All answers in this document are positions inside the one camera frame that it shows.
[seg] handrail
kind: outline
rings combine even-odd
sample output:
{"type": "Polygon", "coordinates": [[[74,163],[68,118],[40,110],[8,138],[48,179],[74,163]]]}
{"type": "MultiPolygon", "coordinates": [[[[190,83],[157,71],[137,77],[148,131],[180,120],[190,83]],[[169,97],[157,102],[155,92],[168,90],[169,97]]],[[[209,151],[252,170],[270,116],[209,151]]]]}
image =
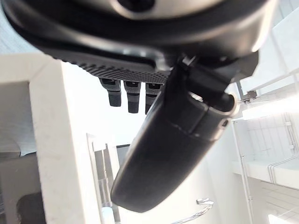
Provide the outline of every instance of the handrail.
{"type": "Polygon", "coordinates": [[[184,218],[180,221],[177,221],[177,222],[174,222],[172,224],[182,224],[182,223],[186,223],[186,222],[189,222],[189,221],[192,221],[194,219],[197,219],[199,218],[200,216],[206,214],[214,205],[214,202],[211,201],[209,198],[205,198],[205,199],[197,199],[196,200],[196,203],[198,205],[207,205],[206,207],[204,207],[202,210],[200,210],[199,212],[197,212],[196,214],[194,214],[193,216],[191,217],[188,217],[188,218],[184,218]]]}

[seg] metal pipe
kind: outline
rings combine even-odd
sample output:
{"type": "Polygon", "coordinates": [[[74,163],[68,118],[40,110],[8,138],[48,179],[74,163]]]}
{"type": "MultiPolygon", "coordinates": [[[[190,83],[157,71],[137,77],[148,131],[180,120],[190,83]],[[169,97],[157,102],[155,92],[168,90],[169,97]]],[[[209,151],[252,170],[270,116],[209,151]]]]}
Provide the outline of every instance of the metal pipe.
{"type": "Polygon", "coordinates": [[[237,139],[237,133],[235,131],[235,122],[236,121],[234,121],[234,120],[232,122],[234,141],[235,141],[235,146],[236,146],[236,149],[237,149],[239,164],[240,164],[240,168],[241,168],[241,177],[242,177],[242,183],[243,183],[244,193],[245,193],[245,197],[246,197],[249,221],[250,221],[250,224],[254,224],[252,196],[251,196],[250,189],[249,189],[249,183],[248,183],[246,167],[245,167],[244,161],[243,161],[244,156],[241,155],[241,151],[240,151],[240,147],[239,147],[239,143],[238,143],[238,139],[237,139]]]}

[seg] white shelf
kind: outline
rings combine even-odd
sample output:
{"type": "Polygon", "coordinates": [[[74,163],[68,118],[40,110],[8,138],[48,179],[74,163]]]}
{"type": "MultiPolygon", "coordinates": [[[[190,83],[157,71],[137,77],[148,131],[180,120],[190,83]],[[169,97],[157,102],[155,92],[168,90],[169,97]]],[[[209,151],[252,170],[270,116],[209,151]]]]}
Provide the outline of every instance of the white shelf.
{"type": "MultiPolygon", "coordinates": [[[[266,182],[270,181],[268,165],[271,163],[266,161],[249,161],[246,162],[246,170],[248,177],[259,179],[266,182]]],[[[241,174],[239,162],[232,162],[233,172],[241,174]]],[[[276,184],[289,188],[299,189],[299,158],[293,159],[273,168],[276,184]]]]}

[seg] light fixture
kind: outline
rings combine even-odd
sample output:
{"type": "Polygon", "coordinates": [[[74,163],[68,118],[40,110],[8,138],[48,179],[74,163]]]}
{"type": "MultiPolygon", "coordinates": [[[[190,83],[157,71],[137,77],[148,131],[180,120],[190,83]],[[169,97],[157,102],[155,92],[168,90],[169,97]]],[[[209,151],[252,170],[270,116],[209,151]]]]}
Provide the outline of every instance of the light fixture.
{"type": "Polygon", "coordinates": [[[244,120],[249,120],[284,112],[299,112],[299,95],[256,106],[242,111],[242,114],[244,120]]]}

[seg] wall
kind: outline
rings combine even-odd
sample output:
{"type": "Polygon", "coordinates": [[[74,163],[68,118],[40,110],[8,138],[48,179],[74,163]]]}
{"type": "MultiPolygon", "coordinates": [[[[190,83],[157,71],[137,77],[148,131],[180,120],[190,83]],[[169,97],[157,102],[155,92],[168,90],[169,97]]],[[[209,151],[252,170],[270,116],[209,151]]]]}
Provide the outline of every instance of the wall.
{"type": "Polygon", "coordinates": [[[276,18],[279,22],[276,22],[271,34],[260,49],[260,63],[253,77],[241,81],[244,94],[268,84],[272,85],[264,89],[262,93],[294,83],[294,79],[290,77],[283,82],[273,84],[274,81],[286,78],[290,73],[298,73],[299,31],[294,28],[299,19],[298,1],[282,0],[278,14],[283,15],[284,19],[276,18]]]}
{"type": "Polygon", "coordinates": [[[206,156],[215,202],[219,206],[222,224],[248,224],[242,179],[233,173],[231,161],[237,160],[232,126],[206,156]]]}

